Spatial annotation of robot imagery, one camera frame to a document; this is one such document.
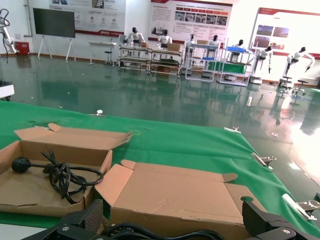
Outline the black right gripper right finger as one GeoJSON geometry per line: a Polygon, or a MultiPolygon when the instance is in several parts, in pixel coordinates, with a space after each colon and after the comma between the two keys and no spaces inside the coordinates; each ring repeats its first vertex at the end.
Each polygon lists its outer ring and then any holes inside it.
{"type": "Polygon", "coordinates": [[[242,203],[242,218],[251,240],[308,240],[309,235],[284,217],[260,210],[252,201],[242,203]]]}

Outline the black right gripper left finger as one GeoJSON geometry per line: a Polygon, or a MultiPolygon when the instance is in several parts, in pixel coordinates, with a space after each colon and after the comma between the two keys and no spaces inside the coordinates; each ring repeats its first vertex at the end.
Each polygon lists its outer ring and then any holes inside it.
{"type": "Polygon", "coordinates": [[[25,240],[95,240],[103,226],[103,201],[94,200],[81,211],[70,212],[51,228],[25,237],[25,240]]]}

